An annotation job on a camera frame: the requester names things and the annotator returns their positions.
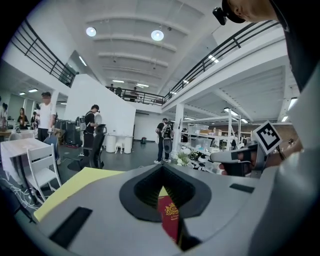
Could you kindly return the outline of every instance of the man in white shirt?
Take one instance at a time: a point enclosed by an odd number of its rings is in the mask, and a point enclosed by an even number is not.
[[[51,93],[42,93],[42,102],[40,110],[37,113],[39,117],[38,140],[43,142],[48,137],[48,132],[52,132],[52,126],[56,117],[56,106],[51,103]]]

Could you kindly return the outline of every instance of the white table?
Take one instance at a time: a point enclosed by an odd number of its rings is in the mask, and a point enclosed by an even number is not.
[[[27,183],[22,156],[27,154],[27,149],[33,150],[46,147],[50,147],[50,145],[43,143],[35,138],[25,138],[1,142],[2,168],[5,171],[7,179],[12,176],[12,178],[19,185],[23,184],[27,188],[28,193],[29,195],[31,195],[31,199],[34,203],[36,203],[36,200],[31,194],[30,188]],[[20,175],[17,162],[19,162],[21,171]]]

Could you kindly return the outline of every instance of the woman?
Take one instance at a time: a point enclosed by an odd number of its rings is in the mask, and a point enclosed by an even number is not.
[[[20,115],[18,117],[18,123],[20,123],[20,130],[28,130],[27,124],[29,123],[28,118],[25,115],[25,109],[20,108]]]

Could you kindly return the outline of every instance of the red book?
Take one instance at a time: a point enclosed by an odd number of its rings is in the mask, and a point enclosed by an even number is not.
[[[158,212],[161,213],[162,227],[169,237],[178,243],[179,211],[170,196],[160,196],[158,199]]]

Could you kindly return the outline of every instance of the white chair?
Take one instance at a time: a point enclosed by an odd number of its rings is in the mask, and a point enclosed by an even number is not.
[[[39,191],[43,201],[36,195],[35,197],[43,204],[46,201],[46,197],[43,194],[41,187],[48,184],[51,191],[56,191],[50,184],[54,179],[57,179],[59,186],[61,187],[55,159],[55,148],[54,145],[51,144],[51,146],[48,147],[31,150],[27,149],[26,153],[31,170],[31,173],[26,175],[26,179],[32,186],[32,191],[34,191],[33,188]]]

